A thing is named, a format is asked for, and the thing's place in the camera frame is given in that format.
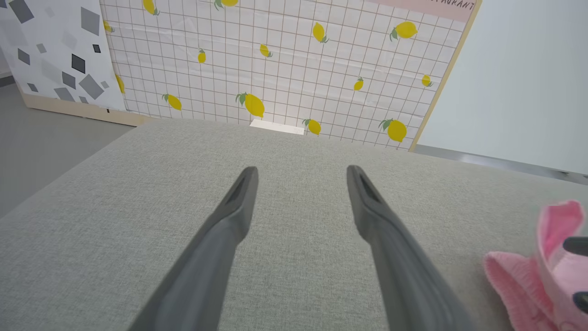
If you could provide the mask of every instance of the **wooden board edge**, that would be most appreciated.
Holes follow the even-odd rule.
[[[455,49],[455,53],[453,54],[453,57],[451,58],[451,61],[449,61],[449,65],[447,66],[447,74],[444,75],[443,78],[441,79],[441,83],[439,84],[439,89],[437,90],[437,93],[435,93],[435,96],[433,97],[433,101],[429,105],[429,109],[427,110],[427,113],[425,114],[423,122],[421,123],[421,125],[419,127],[419,131],[417,131],[415,139],[412,141],[412,145],[410,145],[410,148],[408,149],[409,152],[412,152],[415,150],[416,143],[419,141],[420,135],[423,132],[423,130],[425,129],[425,126],[427,125],[427,122],[429,121],[429,117],[431,116],[431,113],[433,112],[433,109],[435,109],[435,105],[437,104],[437,100],[439,99],[441,92],[443,92],[443,88],[445,87],[445,83],[447,82],[447,79],[449,78],[449,75],[451,74],[451,70],[453,69],[455,62],[457,61],[457,58],[459,57],[459,54],[462,51],[463,44],[465,44],[465,42],[466,42],[467,35],[470,33],[470,29],[472,28],[472,25],[474,24],[477,12],[480,9],[481,5],[482,5],[482,0],[476,0],[476,5],[474,6],[474,8],[472,10],[472,16],[470,17],[469,20],[467,20],[466,28],[463,30],[462,37],[461,37],[461,39],[459,39],[459,43],[457,44],[457,48]]]
[[[138,127],[150,121],[157,120],[153,117],[134,114],[126,111],[110,110],[97,105],[84,104],[81,102],[65,101],[40,95],[26,94],[22,92],[21,86],[17,83],[22,99],[28,108],[45,111],[58,112],[60,114],[73,115],[93,120],[106,121],[118,124]]]

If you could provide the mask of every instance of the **lemon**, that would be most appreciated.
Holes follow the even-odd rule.
[[[241,93],[237,94],[235,101],[239,100],[241,105],[245,104],[245,108],[251,113],[253,116],[259,116],[263,118],[263,112],[265,111],[265,107],[261,100],[253,94]]]
[[[428,75],[424,75],[423,76],[422,82],[423,82],[423,85],[426,86],[426,87],[433,86],[433,82],[431,82],[431,77],[429,77]]]
[[[398,39],[398,37],[410,38],[416,35],[417,32],[418,31],[416,30],[416,26],[413,22],[402,22],[397,25],[396,28],[392,30],[392,32],[390,32],[390,40],[392,40],[392,38]]]
[[[178,98],[174,97],[171,94],[164,94],[161,96],[165,101],[172,106],[173,109],[182,110],[182,103],[178,100]]]
[[[312,28],[312,35],[315,36],[316,40],[319,42],[328,42],[327,36],[325,35],[325,29],[321,24],[318,22],[315,24],[315,27]]]
[[[198,54],[198,63],[204,63],[204,61],[206,61],[206,53],[204,53],[204,49],[201,48],[198,53],[200,53]]]
[[[358,81],[355,82],[355,85],[353,86],[353,89],[356,91],[361,90],[363,87],[363,78],[358,77]]]
[[[104,30],[108,31],[108,32],[114,32],[114,28],[110,26],[110,24],[108,24],[108,22],[103,21],[104,23]]]
[[[320,124],[317,121],[311,120],[310,118],[308,118],[308,119],[302,121],[302,123],[304,123],[305,126],[306,125],[308,126],[308,131],[310,131],[316,135],[319,135]]]
[[[143,0],[143,7],[145,7],[145,10],[151,15],[157,16],[160,13],[157,10],[157,7],[155,7],[155,5],[153,4],[153,0]]]
[[[273,54],[269,51],[266,45],[261,44],[261,46],[259,47],[259,51],[261,52],[261,55],[263,55],[266,58],[270,58],[273,56]]]
[[[215,9],[219,10],[219,7],[223,8],[222,5],[233,7],[237,2],[239,2],[239,0],[215,0]]]
[[[388,137],[393,141],[401,143],[404,137],[406,137],[406,126],[400,121],[383,120],[380,125],[382,126],[382,130],[388,128]]]
[[[116,76],[116,81],[118,82],[118,87],[121,88],[121,93],[125,93],[125,82],[122,81],[122,78],[119,75],[114,74]]]

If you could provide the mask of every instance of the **gray floor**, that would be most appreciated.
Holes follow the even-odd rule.
[[[132,127],[26,108],[0,88],[0,217]]]

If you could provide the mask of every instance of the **whiteboard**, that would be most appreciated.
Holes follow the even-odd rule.
[[[587,12],[485,1],[418,144],[588,174]]]

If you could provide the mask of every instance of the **folded pink fabric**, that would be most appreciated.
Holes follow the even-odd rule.
[[[535,256],[493,251],[484,257],[486,277],[516,331],[588,330],[588,314],[572,300],[574,293],[588,291],[588,257],[562,247],[583,223],[577,201],[545,207],[539,217]]]

